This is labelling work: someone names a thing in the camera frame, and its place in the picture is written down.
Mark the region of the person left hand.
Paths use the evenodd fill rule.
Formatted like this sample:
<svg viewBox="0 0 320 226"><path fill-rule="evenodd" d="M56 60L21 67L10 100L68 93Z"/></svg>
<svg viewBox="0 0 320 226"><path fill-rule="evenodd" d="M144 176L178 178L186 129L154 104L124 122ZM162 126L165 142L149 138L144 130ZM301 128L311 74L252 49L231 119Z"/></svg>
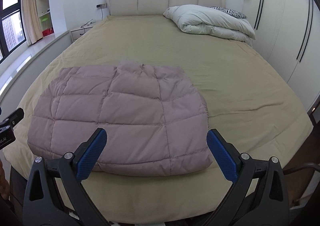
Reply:
<svg viewBox="0 0 320 226"><path fill-rule="evenodd" d="M8 199L10 195L10 186L5 178L5 171L3 169L3 163L0 161L0 192L3 199Z"/></svg>

